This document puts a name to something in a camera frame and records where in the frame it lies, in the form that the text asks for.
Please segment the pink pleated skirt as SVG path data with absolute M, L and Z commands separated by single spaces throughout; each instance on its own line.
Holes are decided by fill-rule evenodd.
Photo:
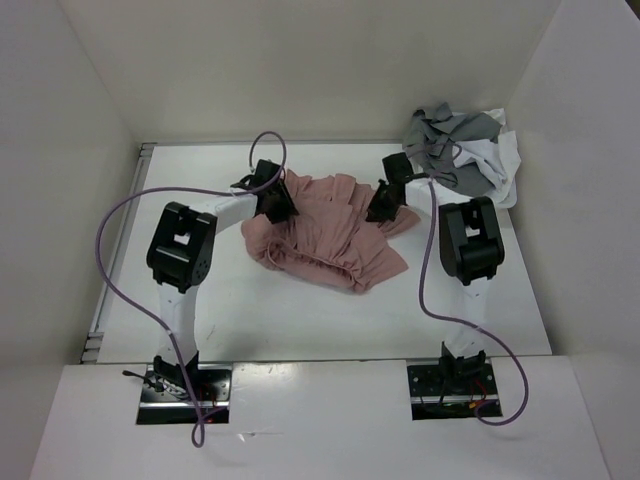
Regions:
M 273 224 L 260 214 L 241 224 L 248 255 L 268 270 L 362 294 L 408 269 L 389 239 L 420 223 L 402 207 L 391 221 L 368 222 L 369 184 L 347 174 L 314 179 L 286 172 L 298 213 Z

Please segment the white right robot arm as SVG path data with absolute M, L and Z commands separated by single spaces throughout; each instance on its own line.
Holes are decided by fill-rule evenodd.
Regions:
M 438 197 L 432 175 L 416 173 L 404 153 L 382 160 L 385 178 L 379 182 L 367 219 L 396 220 L 402 207 L 430 216 L 430 227 L 419 276 L 418 299 L 429 317 L 452 325 L 441 344 L 438 380 L 444 392 L 462 392 L 479 380 L 486 363 L 482 341 L 504 349 L 505 342 L 486 328 L 486 303 L 491 281 L 505 260 L 505 248 L 494 203 L 486 196 L 465 201 Z M 438 314 L 426 305 L 424 290 L 432 247 L 438 245 L 444 272 L 458 282 L 460 311 Z

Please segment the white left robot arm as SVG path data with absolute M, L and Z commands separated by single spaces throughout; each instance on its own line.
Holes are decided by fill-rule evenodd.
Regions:
M 173 201 L 164 207 L 146 263 L 158 285 L 160 320 L 168 335 L 154 357 L 153 372 L 176 399 L 192 397 L 200 383 L 196 301 L 212 266 L 216 236 L 256 216 L 278 224 L 297 214 L 282 167 L 269 160 L 258 161 L 251 174 L 222 196 L 193 206 Z

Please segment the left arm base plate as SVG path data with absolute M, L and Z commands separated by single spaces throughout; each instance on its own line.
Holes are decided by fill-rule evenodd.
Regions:
M 172 387 L 147 365 L 141 389 L 137 425 L 189 425 L 197 420 L 187 392 Z M 232 368 L 230 365 L 200 366 L 200 383 L 195 387 L 206 424 L 228 424 L 230 416 Z

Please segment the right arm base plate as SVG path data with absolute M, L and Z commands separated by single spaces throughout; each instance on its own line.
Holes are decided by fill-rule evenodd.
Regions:
M 466 379 L 445 382 L 436 361 L 408 363 L 408 388 L 414 421 L 473 418 L 477 407 L 482 417 L 502 416 L 492 365 Z

